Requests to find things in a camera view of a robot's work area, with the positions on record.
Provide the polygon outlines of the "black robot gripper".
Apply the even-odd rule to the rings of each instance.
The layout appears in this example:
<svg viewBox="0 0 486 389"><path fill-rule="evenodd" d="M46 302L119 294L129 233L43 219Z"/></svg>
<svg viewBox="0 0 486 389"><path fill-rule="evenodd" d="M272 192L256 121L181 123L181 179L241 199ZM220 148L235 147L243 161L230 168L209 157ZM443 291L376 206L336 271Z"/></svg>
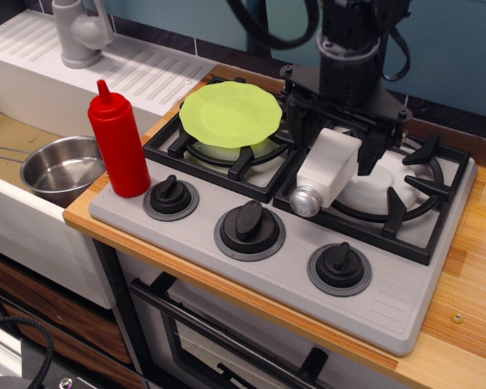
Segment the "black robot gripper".
<svg viewBox="0 0 486 389"><path fill-rule="evenodd" d="M297 148L310 146L328 126L322 113L371 125L360 136L359 176L370 175L386 151L402 145L413 114L383 87L376 54L355 61L322 56L319 67L286 65L279 73L289 90L286 114Z"/></svg>

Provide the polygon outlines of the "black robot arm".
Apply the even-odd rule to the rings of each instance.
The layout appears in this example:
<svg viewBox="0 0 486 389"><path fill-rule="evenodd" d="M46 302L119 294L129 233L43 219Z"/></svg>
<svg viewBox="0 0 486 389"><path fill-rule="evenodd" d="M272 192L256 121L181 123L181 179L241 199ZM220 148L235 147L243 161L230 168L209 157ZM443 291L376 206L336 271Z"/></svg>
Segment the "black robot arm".
<svg viewBox="0 0 486 389"><path fill-rule="evenodd" d="M408 1L307 1L305 33L289 41L268 32L240 1L228 4L244 29L272 49L294 49L317 38L317 68L283 66L288 124L294 142L305 147L310 131L305 117L317 115L357 131L362 144L358 174L371 174L385 151L400 147L412 113L384 88L384 81L401 79L383 72L386 44L393 39L408 55L409 49L396 26L409 15Z"/></svg>

